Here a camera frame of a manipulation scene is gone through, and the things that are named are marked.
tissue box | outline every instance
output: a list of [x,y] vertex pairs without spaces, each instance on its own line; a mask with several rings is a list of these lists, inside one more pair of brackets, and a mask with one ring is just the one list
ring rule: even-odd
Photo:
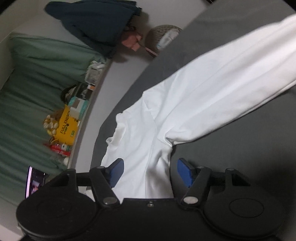
[[88,100],[83,100],[78,97],[71,98],[68,104],[68,106],[70,107],[70,116],[77,120],[81,120],[88,104]]

yellow packaging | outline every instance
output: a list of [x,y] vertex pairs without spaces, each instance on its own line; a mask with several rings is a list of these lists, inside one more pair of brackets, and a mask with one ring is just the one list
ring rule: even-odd
[[77,120],[70,116],[70,108],[65,105],[65,109],[61,119],[59,120],[59,127],[54,138],[58,139],[58,142],[60,143],[73,145],[77,130]]

metal screw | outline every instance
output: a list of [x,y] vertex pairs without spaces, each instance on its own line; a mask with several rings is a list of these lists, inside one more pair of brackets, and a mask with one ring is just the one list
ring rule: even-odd
[[153,202],[150,201],[150,202],[147,204],[147,207],[154,207]]
[[117,198],[114,198],[114,197],[105,197],[103,199],[103,202],[106,205],[112,205],[112,204],[115,204],[117,202]]
[[192,197],[192,196],[188,196],[188,197],[185,197],[183,199],[183,201],[187,204],[195,204],[195,203],[198,203],[198,198],[197,197]]

woven basket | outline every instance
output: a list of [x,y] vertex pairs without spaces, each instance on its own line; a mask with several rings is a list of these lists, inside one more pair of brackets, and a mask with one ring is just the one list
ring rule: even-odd
[[171,30],[172,28],[176,28],[179,31],[182,29],[174,26],[174,25],[159,25],[153,29],[151,29],[146,38],[145,38],[145,47],[151,49],[153,52],[159,54],[160,51],[157,49],[157,44],[159,40],[165,35],[166,32]]

dark jacket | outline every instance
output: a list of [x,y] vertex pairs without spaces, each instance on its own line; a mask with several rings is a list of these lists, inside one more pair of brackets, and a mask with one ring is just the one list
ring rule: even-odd
[[136,2],[116,0],[52,1],[44,10],[60,19],[71,34],[108,58],[114,55],[115,46],[132,16],[141,13]]

